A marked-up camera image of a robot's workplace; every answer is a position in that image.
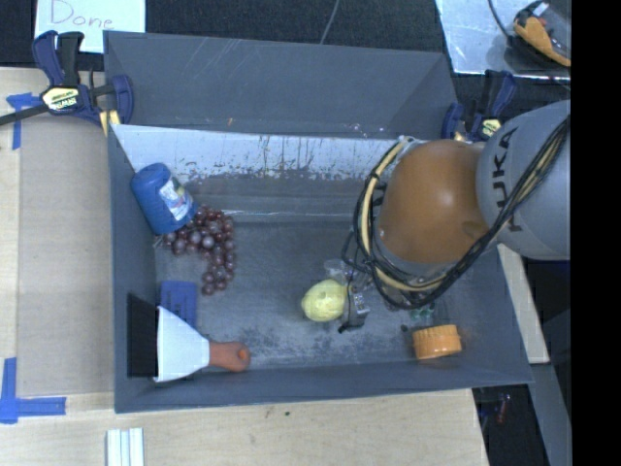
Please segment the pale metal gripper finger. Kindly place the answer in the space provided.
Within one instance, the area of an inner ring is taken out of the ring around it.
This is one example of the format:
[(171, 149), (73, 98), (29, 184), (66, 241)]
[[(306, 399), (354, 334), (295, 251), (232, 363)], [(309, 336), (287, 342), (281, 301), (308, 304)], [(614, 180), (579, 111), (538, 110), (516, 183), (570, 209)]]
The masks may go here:
[(349, 291), (343, 308), (342, 322), (338, 328), (339, 333), (362, 328), (370, 309), (367, 307), (364, 296), (361, 293)]
[(333, 258), (324, 262), (324, 269), (329, 279), (336, 282), (348, 282), (351, 278), (349, 265), (341, 259)]

